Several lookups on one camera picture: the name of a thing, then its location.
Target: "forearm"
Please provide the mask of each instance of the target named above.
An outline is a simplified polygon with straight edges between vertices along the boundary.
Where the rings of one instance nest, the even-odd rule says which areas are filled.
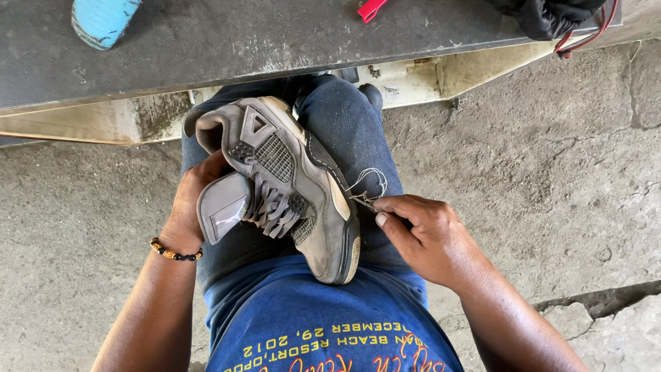
[[[558,331],[497,269],[490,263],[479,267],[482,271],[455,292],[489,371],[587,371]]]
[[[152,251],[92,370],[187,371],[195,272],[195,262]]]

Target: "shoe sole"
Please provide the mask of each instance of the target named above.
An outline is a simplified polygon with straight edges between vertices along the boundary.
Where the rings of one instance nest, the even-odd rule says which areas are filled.
[[[348,184],[342,172],[321,143],[304,130],[290,113],[287,103],[275,97],[259,97],[261,101],[284,125],[298,142],[305,148],[308,160],[317,168],[326,171],[331,186],[333,206],[344,219],[344,236],[342,239],[342,257],[340,259],[340,275],[330,284],[347,284],[354,277],[360,259],[360,227],[358,210],[353,200],[349,199],[350,191],[345,191]]]

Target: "beaded bracelet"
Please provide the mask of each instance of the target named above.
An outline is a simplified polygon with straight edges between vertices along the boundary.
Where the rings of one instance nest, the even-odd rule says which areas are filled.
[[[161,244],[159,244],[158,238],[152,239],[149,245],[151,246],[151,249],[155,250],[158,254],[161,254],[167,258],[175,259],[177,261],[196,261],[197,259],[200,259],[202,255],[204,255],[204,251],[202,251],[202,248],[200,248],[200,250],[196,254],[187,254],[185,256],[182,256],[178,253],[174,253],[172,251],[168,251]]]

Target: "red handle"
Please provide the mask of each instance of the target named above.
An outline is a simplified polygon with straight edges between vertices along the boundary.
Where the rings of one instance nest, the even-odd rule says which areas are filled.
[[[363,17],[363,22],[369,22],[376,15],[376,11],[388,0],[368,0],[365,5],[358,9],[358,14]]]

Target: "red drawstring cord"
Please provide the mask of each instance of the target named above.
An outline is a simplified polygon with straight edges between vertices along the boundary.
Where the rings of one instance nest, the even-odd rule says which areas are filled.
[[[603,34],[604,31],[608,28],[608,26],[611,25],[611,22],[613,21],[613,17],[615,16],[615,11],[617,10],[617,0],[613,0],[613,11],[611,12],[611,16],[608,17],[606,20],[606,10],[605,10],[605,5],[602,7],[602,26],[599,28],[599,31],[593,35],[591,38],[583,41],[579,45],[574,45],[571,48],[567,49],[561,49],[564,44],[569,40],[570,37],[574,34],[574,31],[569,31],[568,33],[564,34],[563,38],[558,41],[558,44],[555,45],[555,48],[553,49],[553,53],[557,53],[558,57],[562,59],[569,59],[572,57],[572,50],[579,49],[583,45],[593,41],[594,39],[598,38],[599,35]]]

